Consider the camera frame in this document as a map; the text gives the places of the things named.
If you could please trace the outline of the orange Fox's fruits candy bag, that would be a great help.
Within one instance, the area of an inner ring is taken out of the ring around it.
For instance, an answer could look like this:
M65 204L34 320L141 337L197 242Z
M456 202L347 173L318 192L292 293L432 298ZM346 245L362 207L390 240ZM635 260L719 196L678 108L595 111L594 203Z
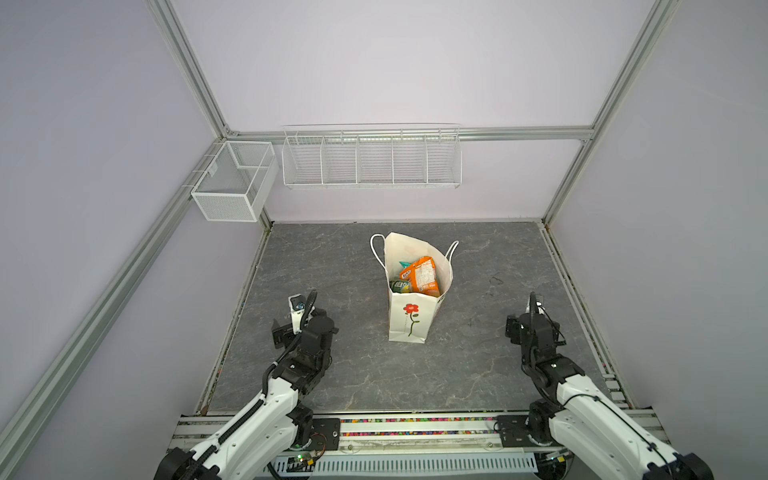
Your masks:
M410 285L410 293L419 293L435 298L440 296L437 267L434 259L430 256L424 256L409 264L401 271L399 279Z

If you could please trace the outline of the green candy bag back side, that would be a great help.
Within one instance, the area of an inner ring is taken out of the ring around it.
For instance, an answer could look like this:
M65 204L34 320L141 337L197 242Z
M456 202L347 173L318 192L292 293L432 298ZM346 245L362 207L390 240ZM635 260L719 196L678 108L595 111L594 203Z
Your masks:
M414 287L409 280L396 279L389 282L393 293L408 294L414 292Z

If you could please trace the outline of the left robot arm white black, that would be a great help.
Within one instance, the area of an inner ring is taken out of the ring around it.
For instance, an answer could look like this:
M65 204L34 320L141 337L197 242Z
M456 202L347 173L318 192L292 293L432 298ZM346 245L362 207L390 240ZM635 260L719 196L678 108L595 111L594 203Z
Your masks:
M262 375L259 393L223 427L189 450L171 449L156 479L253 479L281 452L310 442L313 412L301 404L332 363L338 333L317 292L300 295L298 326L276 325L273 340L284 351Z

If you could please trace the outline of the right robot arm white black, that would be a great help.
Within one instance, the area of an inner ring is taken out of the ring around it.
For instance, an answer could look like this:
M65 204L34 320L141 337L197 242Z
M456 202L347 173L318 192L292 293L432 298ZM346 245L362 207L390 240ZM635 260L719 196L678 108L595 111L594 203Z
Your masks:
M694 453L681 454L610 400L573 360L537 295L519 316L507 317L505 336L520 347L521 370L540 399L529 406L526 430L537 445L557 443L602 479L712 479Z

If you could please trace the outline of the white floral paper bag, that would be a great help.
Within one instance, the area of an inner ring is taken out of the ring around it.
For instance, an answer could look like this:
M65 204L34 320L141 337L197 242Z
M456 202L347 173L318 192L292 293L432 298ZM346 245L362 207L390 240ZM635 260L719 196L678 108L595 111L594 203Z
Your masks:
M423 344L430 327L443 304L454 280L453 255L459 246L453 242L446 252L431 244L395 232L388 235L376 233L369 245L374 258L384 269L387 281L389 340ZM393 293L389 282L399 279L401 271L416 260L430 256L437 267L440 296L435 298L419 293Z

